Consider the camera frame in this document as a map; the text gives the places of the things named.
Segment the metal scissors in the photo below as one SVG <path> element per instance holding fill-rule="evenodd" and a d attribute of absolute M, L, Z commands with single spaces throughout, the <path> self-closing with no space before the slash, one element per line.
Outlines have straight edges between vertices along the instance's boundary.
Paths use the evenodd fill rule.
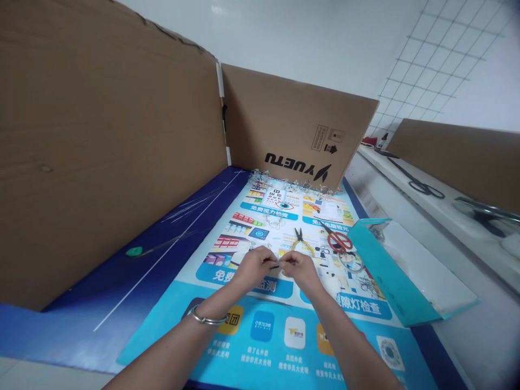
<path fill-rule="evenodd" d="M 436 198 L 439 198 L 439 199 L 444 199 L 445 198 L 445 195 L 442 192 L 440 192 L 436 188 L 433 188 L 432 186 L 424 184 L 422 181 L 419 181 L 414 176 L 412 176 L 408 172 L 406 172 L 404 170 L 404 168 L 399 166 L 399 164 L 397 164 L 390 157 L 387 157 L 387 158 L 393 165 L 395 165 L 397 167 L 397 169 L 399 169 L 402 173 L 404 173 L 406 175 L 406 177 L 408 179 L 410 179 L 410 181 L 408 182 L 408 185 L 411 188 L 413 188 L 416 191 L 419 191 L 419 192 L 423 193 L 424 195 L 433 195 L 433 196 L 435 196 Z"/>
<path fill-rule="evenodd" d="M 308 250 L 310 250 L 310 252 L 313 254 L 313 257 L 314 257 L 314 249 L 306 241 L 303 240 L 302 228 L 300 228 L 299 233 L 296 230 L 296 228 L 294 228 L 294 231 L 296 233 L 296 241 L 293 242 L 291 250 L 294 250 L 294 248 L 296 248 L 296 245 L 298 244 L 298 242 L 301 242 L 303 245 L 305 245 L 307 247 Z"/>
<path fill-rule="evenodd" d="M 354 245 L 352 245 L 352 241 L 350 241 L 350 238 L 348 238 L 346 235 L 343 233 L 333 232 L 323 222 L 320 221 L 320 223 L 325 228 L 325 231 L 329 233 L 327 242 L 336 252 L 346 253 L 354 247 Z"/>

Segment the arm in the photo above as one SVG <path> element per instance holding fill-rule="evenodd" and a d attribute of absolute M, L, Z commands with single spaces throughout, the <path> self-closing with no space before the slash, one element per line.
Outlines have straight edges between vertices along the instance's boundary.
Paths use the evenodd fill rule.
<path fill-rule="evenodd" d="M 231 282 L 201 303 L 196 309 L 197 316 L 212 320 L 224 318 L 240 298 L 260 284 L 275 261 L 275 255 L 264 246 L 247 253 Z M 104 390 L 182 389 L 217 328 L 186 316 L 112 379 Z"/>
<path fill-rule="evenodd" d="M 343 309 L 325 291 L 313 260 L 300 252 L 292 251 L 282 256 L 280 261 L 284 275 L 294 278 L 313 304 L 347 387 L 351 390 L 402 389 L 397 377 Z"/>

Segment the silver bracelet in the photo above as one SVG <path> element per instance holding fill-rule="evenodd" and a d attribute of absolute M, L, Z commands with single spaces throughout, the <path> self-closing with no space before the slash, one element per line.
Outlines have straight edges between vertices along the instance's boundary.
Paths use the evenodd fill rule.
<path fill-rule="evenodd" d="M 228 316 L 225 316 L 221 320 L 211 320 L 209 318 L 200 318 L 197 313 L 195 313 L 195 309 L 198 308 L 199 305 L 195 305 L 192 307 L 192 309 L 188 312 L 188 315 L 192 315 L 194 319 L 196 319 L 200 323 L 207 323 L 208 325 L 222 325 L 224 322 L 228 320 Z"/>

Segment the cardboard box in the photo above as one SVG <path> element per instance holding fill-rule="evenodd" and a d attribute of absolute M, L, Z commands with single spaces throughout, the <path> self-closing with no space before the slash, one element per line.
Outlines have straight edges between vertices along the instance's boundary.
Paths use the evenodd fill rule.
<path fill-rule="evenodd" d="M 226 168 L 217 60 L 109 0 L 0 14 L 0 302 L 40 310 Z M 377 102 L 223 66 L 232 162 L 335 189 Z"/>
<path fill-rule="evenodd" d="M 520 215 L 520 134 L 404 119 L 388 151 L 468 197 Z"/>
<path fill-rule="evenodd" d="M 336 191 L 379 102 L 222 65 L 234 166 Z"/>

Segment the hand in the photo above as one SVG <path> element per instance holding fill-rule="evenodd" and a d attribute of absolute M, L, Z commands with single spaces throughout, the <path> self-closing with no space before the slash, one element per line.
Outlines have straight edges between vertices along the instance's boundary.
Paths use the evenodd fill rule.
<path fill-rule="evenodd" d="M 309 256 L 298 251 L 287 252 L 280 259 L 280 266 L 283 274 L 292 277 L 307 297 L 323 289 L 314 261 Z"/>
<path fill-rule="evenodd" d="M 250 292 L 267 276 L 276 260 L 275 254 L 264 246 L 253 249 L 242 259 L 231 283 L 238 285 L 244 294 Z"/>

